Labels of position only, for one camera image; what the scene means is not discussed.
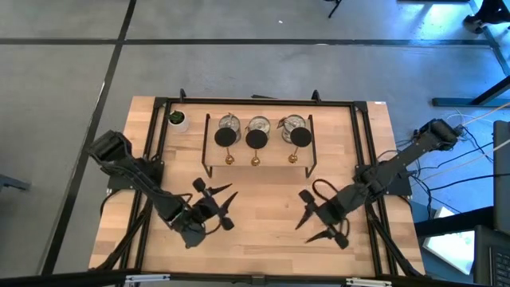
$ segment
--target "black lid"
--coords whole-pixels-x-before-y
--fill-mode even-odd
[[[253,149],[261,149],[268,143],[268,135],[261,130],[252,130],[246,134],[246,143]]]
[[[294,128],[290,140],[298,147],[306,147],[312,142],[312,133],[307,128]]]
[[[229,147],[236,142],[236,132],[232,128],[220,128],[214,134],[214,141],[220,147]]]

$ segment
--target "white pot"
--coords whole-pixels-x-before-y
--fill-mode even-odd
[[[170,121],[170,119],[168,120],[168,123],[172,127],[172,130],[178,133],[186,132],[190,127],[190,119],[188,119],[188,116],[186,114],[184,114],[184,120],[182,121],[181,124],[173,124]]]

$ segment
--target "floor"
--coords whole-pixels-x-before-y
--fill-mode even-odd
[[[327,100],[386,101],[395,140],[406,140],[432,118],[461,123],[460,116],[451,116],[455,109],[433,108],[431,98],[477,96],[503,79],[502,65],[510,60],[507,26],[482,35],[463,29],[462,19],[480,6],[479,0],[345,0],[332,19],[327,18],[332,4],[320,0],[131,0],[134,13],[125,22],[129,4],[0,2],[0,173],[32,183],[29,192],[8,188],[0,196],[0,277],[39,272],[65,193],[76,183],[70,179],[81,175],[73,168],[86,132],[93,137],[93,132],[122,130],[134,95],[177,96],[184,88],[188,96],[308,99],[318,89]],[[37,41],[41,38],[53,41],[43,45]],[[115,39],[225,41],[115,45]],[[273,43],[239,45],[226,39]],[[278,39],[345,41],[288,45]],[[347,45],[350,40],[359,45]],[[495,56],[499,50],[500,58]],[[468,116],[487,112],[459,111]],[[495,112],[486,120],[469,125],[481,145],[492,141],[490,121],[510,120],[510,112]],[[469,141],[462,142],[452,151],[423,156],[421,165],[437,165],[471,149]],[[423,172],[422,178],[433,173]],[[427,183],[438,187],[491,173],[492,164],[480,159]],[[106,182],[95,164],[87,164],[55,272],[86,270]],[[413,191],[413,200],[426,204],[425,193],[418,186]],[[460,211],[490,206],[492,180],[433,195]],[[433,201],[433,207],[441,205]]]

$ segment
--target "wooden tabletop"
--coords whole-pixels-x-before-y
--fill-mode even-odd
[[[131,141],[135,157],[140,157],[143,152],[153,102],[154,97],[135,96],[127,115],[124,135]],[[386,104],[369,102],[368,108],[377,154],[395,149]],[[143,271],[357,277],[374,275],[363,207],[347,216],[351,222],[351,233],[348,237],[350,245],[345,250],[327,239],[304,243],[312,235],[324,230],[315,215],[295,230],[304,213],[304,203],[298,196],[300,191],[304,188],[311,190],[315,179],[326,179],[338,189],[352,183],[357,163],[348,108],[173,104],[172,109],[186,113],[190,119],[190,128],[183,134],[175,133],[172,127],[168,129],[163,153],[166,166],[162,188],[176,194],[193,193],[195,196],[192,201],[196,201],[198,194],[191,183],[197,177],[202,177],[212,187],[232,183],[231,188],[215,195],[215,198],[221,203],[239,191],[229,209],[235,227],[230,231],[220,229],[206,237],[199,246],[187,250],[180,235],[170,230],[153,212]],[[228,112],[235,115],[257,114],[275,119],[291,114],[306,118],[312,114],[317,150],[317,166],[312,176],[306,179],[303,167],[259,166],[215,167],[213,178],[207,178],[201,164],[204,120],[207,113],[211,118],[219,118]],[[162,114],[159,114],[152,154],[155,152]],[[361,115],[358,119],[363,153],[367,160]],[[334,192],[322,185],[319,185],[319,189],[327,196]],[[90,267],[102,263],[124,236],[133,195],[134,191],[121,191],[106,203]],[[386,196],[385,200],[392,238],[414,268],[423,272],[409,206],[399,197]],[[206,227],[210,230],[217,224],[218,220],[212,218]],[[134,265],[137,242],[138,237],[134,239],[129,266]],[[383,271],[388,273],[386,251],[380,238],[379,252]]]

